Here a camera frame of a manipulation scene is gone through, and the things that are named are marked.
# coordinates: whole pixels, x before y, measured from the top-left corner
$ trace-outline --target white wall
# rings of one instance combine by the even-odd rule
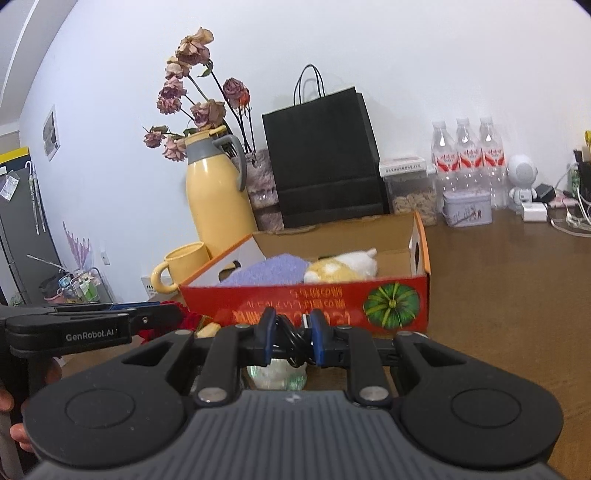
[[[591,127],[591,18],[573,0],[80,0],[37,73],[21,143],[60,256],[71,263],[65,220],[91,238],[97,263],[107,249],[103,269],[123,300],[145,298],[140,276],[197,238],[185,166],[145,148],[141,126],[185,127],[155,100],[166,58],[200,25],[216,37],[219,78],[250,88],[259,148],[261,114],[290,104],[308,62],[328,91],[364,94],[383,157],[428,156],[432,120],[492,114],[507,153],[530,155],[554,183]],[[41,126],[54,103],[61,149],[49,163]]]
[[[0,135],[0,155],[10,152],[11,150],[16,150],[17,148],[20,148],[20,146],[21,144],[18,132]]]

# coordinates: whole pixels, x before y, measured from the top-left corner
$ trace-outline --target cardboard box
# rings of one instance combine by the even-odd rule
[[[289,253],[315,261],[376,248],[378,278],[340,284],[223,287],[220,275]],[[417,213],[325,223],[282,232],[256,232],[211,260],[181,285],[189,309],[221,325],[257,323],[267,306],[295,325],[322,309],[331,325],[353,325],[375,333],[423,332],[429,311],[430,265]]]

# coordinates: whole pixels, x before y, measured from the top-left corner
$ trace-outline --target yellow object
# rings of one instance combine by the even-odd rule
[[[10,152],[3,153],[0,155],[0,164],[6,163],[7,161],[14,160],[15,158],[24,157],[29,154],[29,147],[21,147]]]
[[[209,323],[208,325],[206,325],[205,327],[203,327],[201,330],[199,330],[195,336],[197,338],[209,338],[209,337],[215,337],[217,331],[222,328],[221,325],[219,323]]]
[[[304,276],[305,283],[343,283],[362,281],[365,277],[334,258],[312,263]]]
[[[187,145],[187,200],[199,239],[211,258],[256,232],[256,222],[246,193],[246,158],[234,135],[211,138],[224,126],[198,132]],[[241,161],[238,172],[220,146],[232,143]]]
[[[178,285],[191,277],[199,268],[209,262],[209,254],[203,242],[195,242],[171,251],[164,261],[152,272],[150,282],[158,293],[174,293]],[[172,285],[164,285],[160,277],[168,268]]]

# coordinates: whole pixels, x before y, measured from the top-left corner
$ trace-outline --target power adapter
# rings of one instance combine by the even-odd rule
[[[545,203],[523,203],[521,217],[524,222],[545,222],[548,217],[548,209]]]

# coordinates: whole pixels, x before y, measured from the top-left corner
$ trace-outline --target white astronaut figurine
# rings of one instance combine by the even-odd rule
[[[515,210],[519,212],[523,203],[531,203],[538,197],[532,188],[538,169],[527,155],[513,155],[507,164],[509,180],[514,188],[509,192],[509,197],[515,203]]]

